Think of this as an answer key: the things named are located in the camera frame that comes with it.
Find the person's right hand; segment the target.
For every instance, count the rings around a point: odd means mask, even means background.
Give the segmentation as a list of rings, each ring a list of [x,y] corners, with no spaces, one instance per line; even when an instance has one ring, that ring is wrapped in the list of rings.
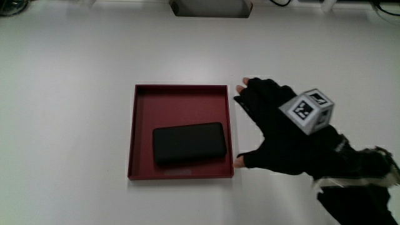
[[[234,99],[256,123],[264,141],[256,150],[239,154],[233,162],[235,168],[262,168],[290,175],[307,173],[314,177],[344,170],[348,156],[335,150],[348,148],[342,135],[329,126],[308,136],[279,110],[296,97],[289,86],[257,77],[242,81]]]

